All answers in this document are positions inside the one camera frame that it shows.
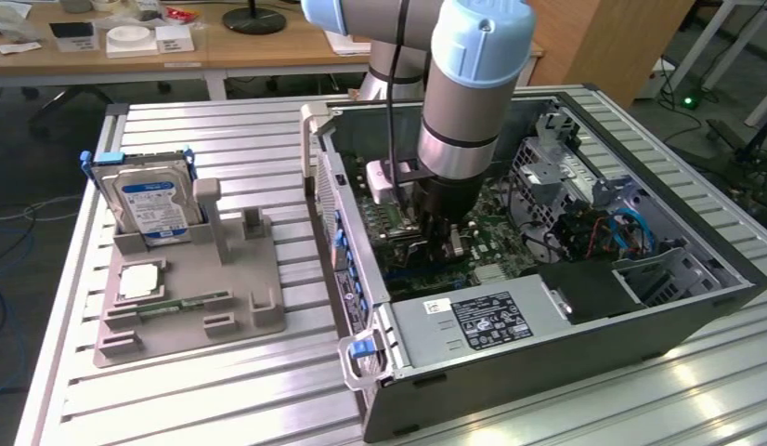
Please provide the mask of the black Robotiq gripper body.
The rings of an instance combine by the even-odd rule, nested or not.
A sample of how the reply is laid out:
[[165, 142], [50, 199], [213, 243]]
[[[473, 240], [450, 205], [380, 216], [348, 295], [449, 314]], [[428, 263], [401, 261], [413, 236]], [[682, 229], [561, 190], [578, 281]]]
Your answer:
[[449, 263], [458, 257], [450, 242], [452, 226], [461, 224], [473, 209], [481, 185], [482, 176], [462, 180], [426, 177], [416, 181], [413, 209], [432, 261]]

